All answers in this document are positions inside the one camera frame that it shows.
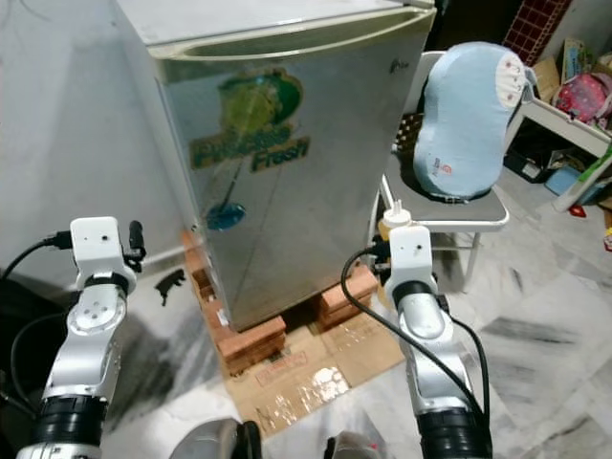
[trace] fridge sticker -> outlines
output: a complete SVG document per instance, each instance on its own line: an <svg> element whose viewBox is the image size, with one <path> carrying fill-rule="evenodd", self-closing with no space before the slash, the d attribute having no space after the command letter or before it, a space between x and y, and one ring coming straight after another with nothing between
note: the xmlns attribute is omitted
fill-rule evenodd
<svg viewBox="0 0 612 459"><path fill-rule="evenodd" d="M189 143L191 168L251 156L251 172L304 158L309 137L292 139L288 122L302 100L299 81L283 69L241 74L219 86L221 133Z"/></svg>

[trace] marble floor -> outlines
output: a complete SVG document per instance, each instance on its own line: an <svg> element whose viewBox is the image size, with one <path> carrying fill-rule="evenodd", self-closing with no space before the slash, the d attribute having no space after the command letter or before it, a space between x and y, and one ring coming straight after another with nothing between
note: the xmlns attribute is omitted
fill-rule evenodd
<svg viewBox="0 0 612 459"><path fill-rule="evenodd" d="M602 213L557 213L546 188L508 170L497 192L511 220L483 234L467 292L466 253L443 253L435 263L451 312L478 330L487 352L495 457L610 459L612 253L603 250ZM193 427L237 416L190 286L173 289L162 307L153 290L162 275L143 279L130 297L107 457L167 458ZM457 336L480 397L475 350ZM267 439L264 451L273 459L322 457L327 437L343 429L366 434L387 457L421 457L403 365Z"/></svg>

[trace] mini fridge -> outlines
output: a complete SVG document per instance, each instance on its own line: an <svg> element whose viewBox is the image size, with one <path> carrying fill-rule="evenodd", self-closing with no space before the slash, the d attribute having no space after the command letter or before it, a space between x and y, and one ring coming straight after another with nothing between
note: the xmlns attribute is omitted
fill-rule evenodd
<svg viewBox="0 0 612 459"><path fill-rule="evenodd" d="M177 205L236 330L338 283L366 244L432 3L118 0Z"/></svg>

